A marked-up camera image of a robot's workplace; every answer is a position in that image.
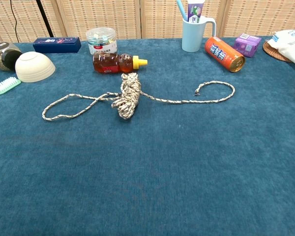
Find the glass jar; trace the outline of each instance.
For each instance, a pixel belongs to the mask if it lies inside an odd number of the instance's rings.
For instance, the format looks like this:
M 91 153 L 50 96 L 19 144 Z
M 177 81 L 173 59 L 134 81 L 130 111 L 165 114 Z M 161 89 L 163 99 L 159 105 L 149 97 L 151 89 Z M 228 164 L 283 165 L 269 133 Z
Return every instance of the glass jar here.
M 0 70 L 15 70 L 15 63 L 22 54 L 13 43 L 0 43 Z
M 116 53 L 116 31 L 108 27 L 98 27 L 86 32 L 89 52 Z

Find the rope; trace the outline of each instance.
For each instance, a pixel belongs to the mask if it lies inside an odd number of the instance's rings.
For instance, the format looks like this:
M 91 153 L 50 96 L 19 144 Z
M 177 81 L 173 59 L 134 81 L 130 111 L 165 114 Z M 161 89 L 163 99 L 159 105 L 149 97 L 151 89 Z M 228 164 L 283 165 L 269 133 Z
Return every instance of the rope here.
M 90 96 L 82 96 L 79 94 L 68 94 L 61 99 L 51 103 L 49 106 L 47 106 L 42 113 L 42 117 L 44 120 L 48 121 L 53 121 L 61 117 L 65 118 L 75 118 L 78 117 L 79 115 L 83 114 L 87 110 L 89 110 L 95 103 L 98 101 L 114 101 L 112 103 L 112 108 L 117 108 L 119 116 L 122 117 L 123 119 L 129 119 L 132 117 L 134 110 L 139 103 L 139 97 L 140 94 L 143 96 L 146 96 L 152 100 L 159 101 L 159 102 L 164 102 L 164 103 L 170 103 L 170 104 L 183 104 L 183 103 L 218 103 L 218 102 L 223 102 L 226 101 L 227 99 L 231 98 L 234 93 L 235 93 L 235 88 L 233 85 L 222 82 L 222 81 L 210 81 L 210 82 L 205 82 L 202 83 L 198 86 L 198 88 L 195 91 L 195 95 L 200 95 L 199 91 L 202 87 L 210 84 L 221 84 L 221 85 L 226 85 L 232 89 L 232 93 L 228 95 L 227 97 L 217 99 L 217 100 L 206 100 L 206 101 L 199 101 L 199 100 L 169 100 L 169 99 L 161 99 L 161 98 L 155 98 L 151 95 L 148 95 L 147 93 L 141 91 L 141 83 L 138 79 L 137 73 L 130 73 L 130 74 L 122 74 L 122 83 L 121 83 L 121 93 L 115 93 L 115 92 L 107 92 L 104 93 L 103 95 L 99 97 L 90 97 Z M 69 97 L 79 97 L 79 98 L 84 98 L 84 99 L 90 99 L 93 100 L 92 103 L 90 103 L 85 109 L 81 110 L 75 115 L 57 115 L 55 117 L 47 118 L 46 117 L 46 112 L 53 107 L 54 105 L 63 102 Z

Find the light blue cup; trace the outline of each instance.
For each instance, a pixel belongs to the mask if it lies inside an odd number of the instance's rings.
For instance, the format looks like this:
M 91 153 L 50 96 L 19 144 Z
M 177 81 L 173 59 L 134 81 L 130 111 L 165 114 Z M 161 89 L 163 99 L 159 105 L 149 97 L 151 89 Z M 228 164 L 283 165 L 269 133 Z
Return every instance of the light blue cup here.
M 203 33 L 207 23 L 212 23 L 212 36 L 216 35 L 216 22 L 213 18 L 200 17 L 199 23 L 189 23 L 183 20 L 182 23 L 182 49 L 194 53 L 199 51 Z

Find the white bowl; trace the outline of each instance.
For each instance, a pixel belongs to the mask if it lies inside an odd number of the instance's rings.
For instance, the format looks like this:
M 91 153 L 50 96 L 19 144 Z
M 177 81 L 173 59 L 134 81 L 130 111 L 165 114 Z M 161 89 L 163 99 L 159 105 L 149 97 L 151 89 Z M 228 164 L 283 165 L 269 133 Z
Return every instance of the white bowl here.
M 23 53 L 15 63 L 15 72 L 22 82 L 37 82 L 51 76 L 56 67 L 44 54 Z

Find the plastic squeeze bottle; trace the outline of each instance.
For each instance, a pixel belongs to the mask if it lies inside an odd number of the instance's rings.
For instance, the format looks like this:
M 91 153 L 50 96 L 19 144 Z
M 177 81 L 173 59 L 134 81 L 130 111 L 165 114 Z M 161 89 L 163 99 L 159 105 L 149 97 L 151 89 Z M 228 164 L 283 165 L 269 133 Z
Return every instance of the plastic squeeze bottle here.
M 93 55 L 94 70 L 100 73 L 128 73 L 147 64 L 148 60 L 139 59 L 138 56 L 132 57 L 128 54 L 118 55 L 115 53 L 96 52 Z

